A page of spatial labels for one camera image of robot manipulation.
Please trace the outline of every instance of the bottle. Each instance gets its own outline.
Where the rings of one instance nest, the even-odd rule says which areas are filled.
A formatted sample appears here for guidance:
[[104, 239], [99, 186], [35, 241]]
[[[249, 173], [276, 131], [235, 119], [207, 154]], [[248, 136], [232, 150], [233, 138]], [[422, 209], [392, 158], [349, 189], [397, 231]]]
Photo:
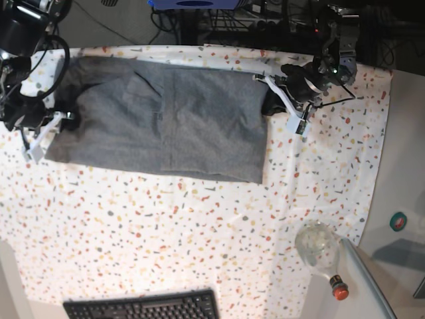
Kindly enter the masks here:
[[312, 273], [329, 280], [334, 297], [337, 300], [346, 299], [349, 291], [337, 272], [339, 242], [333, 231], [323, 223], [309, 221], [298, 231], [295, 246]]

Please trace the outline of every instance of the table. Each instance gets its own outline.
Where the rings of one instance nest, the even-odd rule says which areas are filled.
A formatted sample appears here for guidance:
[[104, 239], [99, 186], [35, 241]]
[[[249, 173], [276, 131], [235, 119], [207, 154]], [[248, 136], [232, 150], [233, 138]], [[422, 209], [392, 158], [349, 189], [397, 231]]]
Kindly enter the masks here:
[[[23, 86], [53, 82], [49, 51]], [[74, 49], [73, 56], [279, 74], [308, 56], [232, 47]], [[222, 318], [296, 318], [309, 271], [294, 249], [307, 219], [359, 242], [381, 160], [391, 74], [359, 66], [359, 97], [320, 110], [303, 139], [270, 118], [262, 185], [110, 171], [20, 155], [1, 129], [0, 239], [15, 250], [30, 299], [120, 298], [211, 287]], [[333, 88], [326, 101], [345, 96]], [[52, 98], [47, 101], [52, 105]]]

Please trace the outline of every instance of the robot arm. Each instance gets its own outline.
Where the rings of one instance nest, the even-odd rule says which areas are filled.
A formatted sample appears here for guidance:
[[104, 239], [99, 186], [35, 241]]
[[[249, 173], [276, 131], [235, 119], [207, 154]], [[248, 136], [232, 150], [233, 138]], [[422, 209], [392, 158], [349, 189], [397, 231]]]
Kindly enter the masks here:
[[[43, 126], [59, 124], [57, 119], [71, 119], [72, 114], [57, 114], [46, 109], [43, 99], [52, 94], [62, 80], [69, 65], [70, 53], [66, 42], [48, 31], [66, 16], [71, 0], [7, 0], [0, 12], [0, 121], [9, 131], [20, 130], [24, 142], [24, 155], [38, 161], [43, 157], [39, 146], [45, 135]], [[31, 69], [31, 56], [47, 50], [45, 44], [60, 44], [65, 50], [64, 66], [52, 88], [38, 96], [20, 93], [22, 81]], [[35, 132], [35, 143], [28, 143], [24, 129]]]
[[[322, 106], [321, 95], [331, 85], [342, 86], [350, 94], [350, 98], [344, 101], [355, 98], [345, 85], [352, 85], [357, 75], [358, 10], [326, 5], [317, 14], [315, 28], [320, 52], [312, 62], [304, 66], [285, 64], [282, 72], [286, 76], [275, 76], [273, 81], [263, 76], [255, 77], [270, 87], [269, 99], [266, 99], [262, 113], [271, 116], [288, 111], [288, 129], [303, 136], [308, 133], [308, 119]], [[277, 90], [278, 103], [276, 96], [270, 94]]]

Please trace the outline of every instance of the red bottle cap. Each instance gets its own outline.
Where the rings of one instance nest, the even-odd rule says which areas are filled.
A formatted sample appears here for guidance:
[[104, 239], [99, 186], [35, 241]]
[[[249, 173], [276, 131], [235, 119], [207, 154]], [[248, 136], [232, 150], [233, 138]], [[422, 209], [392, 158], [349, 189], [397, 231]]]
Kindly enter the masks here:
[[342, 301], [348, 297], [349, 291], [347, 287], [340, 286], [334, 289], [333, 295], [337, 300]]

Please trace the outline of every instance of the blue device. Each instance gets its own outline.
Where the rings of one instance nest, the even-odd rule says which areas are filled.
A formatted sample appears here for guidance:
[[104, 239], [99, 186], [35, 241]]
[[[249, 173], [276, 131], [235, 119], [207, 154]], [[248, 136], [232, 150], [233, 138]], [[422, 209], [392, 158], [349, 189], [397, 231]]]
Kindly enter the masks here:
[[226, 9], [232, 10], [246, 5], [250, 0], [149, 0], [157, 10], [167, 9]]

